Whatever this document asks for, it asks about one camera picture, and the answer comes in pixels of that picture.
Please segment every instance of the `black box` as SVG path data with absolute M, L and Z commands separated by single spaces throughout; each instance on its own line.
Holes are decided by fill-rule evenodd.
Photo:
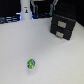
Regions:
M 61 38 L 65 38 L 67 40 L 70 40 L 71 35 L 72 35 L 72 31 L 69 31 L 67 29 L 63 29 L 61 27 L 58 27 L 56 25 L 51 24 L 51 33 L 53 33 L 54 35 L 61 37 Z
M 50 32 L 69 40 L 76 23 L 75 7 L 69 4 L 57 4 L 53 11 Z
M 52 24 L 59 27 L 73 30 L 76 23 L 76 11 L 75 7 L 65 4 L 57 5 L 55 11 L 53 11 Z

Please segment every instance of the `black device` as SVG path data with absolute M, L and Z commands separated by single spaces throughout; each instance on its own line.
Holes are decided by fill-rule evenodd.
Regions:
M 69 40 L 75 23 L 75 7 L 65 3 L 58 3 L 53 11 L 50 32 Z

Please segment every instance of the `green ball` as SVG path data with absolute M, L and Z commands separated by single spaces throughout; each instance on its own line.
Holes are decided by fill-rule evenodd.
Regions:
M 28 68 L 33 69 L 35 67 L 35 61 L 33 59 L 30 59 L 28 61 Z

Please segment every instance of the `white table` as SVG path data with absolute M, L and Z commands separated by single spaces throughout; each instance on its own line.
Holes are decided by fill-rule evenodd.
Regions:
M 76 23 L 68 41 L 50 25 L 51 18 L 0 24 L 0 84 L 84 84 L 84 27 Z

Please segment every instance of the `small green object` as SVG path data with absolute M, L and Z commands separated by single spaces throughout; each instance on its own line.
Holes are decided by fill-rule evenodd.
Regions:
M 33 59 L 30 59 L 28 61 L 28 68 L 33 69 L 35 67 L 35 61 Z

